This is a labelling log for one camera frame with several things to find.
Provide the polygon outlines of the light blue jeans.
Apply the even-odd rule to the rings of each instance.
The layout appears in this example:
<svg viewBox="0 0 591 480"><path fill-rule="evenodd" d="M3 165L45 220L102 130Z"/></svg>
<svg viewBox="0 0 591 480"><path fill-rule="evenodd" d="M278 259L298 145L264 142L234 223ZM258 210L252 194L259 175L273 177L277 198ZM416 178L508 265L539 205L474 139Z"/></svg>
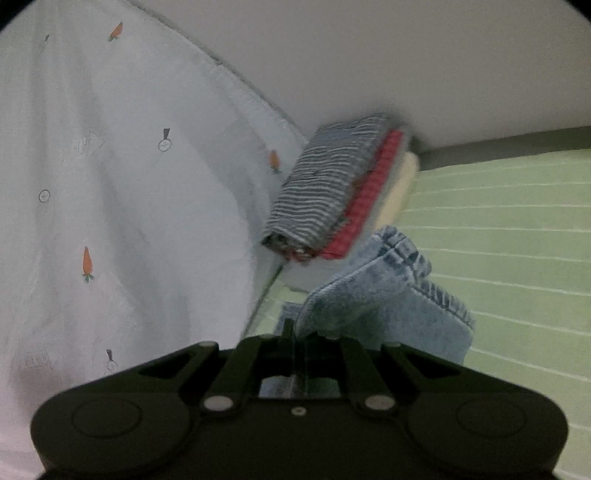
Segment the light blue jeans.
<svg viewBox="0 0 591 480"><path fill-rule="evenodd" d="M461 365L476 320L460 299L430 279L431 271L408 236L383 227L303 303L284 304L276 332L291 319L300 340L313 333L349 337L373 350L401 343Z"/></svg>

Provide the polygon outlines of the red folded garment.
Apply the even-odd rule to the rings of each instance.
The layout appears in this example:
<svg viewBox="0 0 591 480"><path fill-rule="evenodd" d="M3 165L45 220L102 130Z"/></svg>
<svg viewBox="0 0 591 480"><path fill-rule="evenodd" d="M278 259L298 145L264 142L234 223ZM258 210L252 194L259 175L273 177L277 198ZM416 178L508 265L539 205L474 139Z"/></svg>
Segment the red folded garment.
<svg viewBox="0 0 591 480"><path fill-rule="evenodd" d="M355 195L344 213L344 223L335 230L320 257L324 260L342 260L348 256L369 225L370 215L378 206L381 196L398 175L398 157L405 153L407 134L404 130L391 130L376 154L372 170L356 189Z"/></svg>

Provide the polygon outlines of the cream folded garment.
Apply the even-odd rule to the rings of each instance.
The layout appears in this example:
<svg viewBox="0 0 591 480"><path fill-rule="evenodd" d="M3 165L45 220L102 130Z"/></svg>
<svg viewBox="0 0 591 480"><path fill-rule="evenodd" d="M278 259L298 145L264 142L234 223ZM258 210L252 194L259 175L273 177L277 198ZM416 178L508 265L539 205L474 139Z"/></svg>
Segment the cream folded garment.
<svg viewBox="0 0 591 480"><path fill-rule="evenodd" d="M420 171L420 159L412 152L406 152L394 166L392 179L378 200L375 212L370 218L370 230L376 231L384 226L392 226L398 219Z"/></svg>

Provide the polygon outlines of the grey striped folded garment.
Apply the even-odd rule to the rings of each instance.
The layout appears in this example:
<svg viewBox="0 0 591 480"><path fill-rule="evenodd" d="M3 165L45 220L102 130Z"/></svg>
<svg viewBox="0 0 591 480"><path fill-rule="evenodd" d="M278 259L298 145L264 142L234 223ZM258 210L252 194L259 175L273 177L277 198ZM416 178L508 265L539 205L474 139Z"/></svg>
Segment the grey striped folded garment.
<svg viewBox="0 0 591 480"><path fill-rule="evenodd" d="M321 251L393 127L391 115L377 112L318 128L280 187L263 246L284 257Z"/></svg>

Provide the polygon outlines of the green checkered bed sheet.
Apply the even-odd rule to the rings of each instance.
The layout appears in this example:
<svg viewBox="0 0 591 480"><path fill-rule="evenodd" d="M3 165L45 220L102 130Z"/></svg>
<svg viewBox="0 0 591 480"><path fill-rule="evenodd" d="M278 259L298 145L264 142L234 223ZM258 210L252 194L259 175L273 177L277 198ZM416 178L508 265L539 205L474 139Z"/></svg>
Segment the green checkered bed sheet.
<svg viewBox="0 0 591 480"><path fill-rule="evenodd" d="M590 475L590 152L420 173L394 224L476 320L470 368L565 411L563 479Z"/></svg>

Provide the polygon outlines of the white carrot print duvet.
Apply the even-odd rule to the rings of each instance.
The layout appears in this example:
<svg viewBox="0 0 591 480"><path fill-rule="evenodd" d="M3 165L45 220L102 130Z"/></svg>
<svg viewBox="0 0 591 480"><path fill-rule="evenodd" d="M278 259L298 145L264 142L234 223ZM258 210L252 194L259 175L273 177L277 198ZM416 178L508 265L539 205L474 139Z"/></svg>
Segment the white carrot print duvet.
<svg viewBox="0 0 591 480"><path fill-rule="evenodd" d="M1 475L48 398L235 346L280 267L263 227L304 135L124 1L36 1L1 34Z"/></svg>

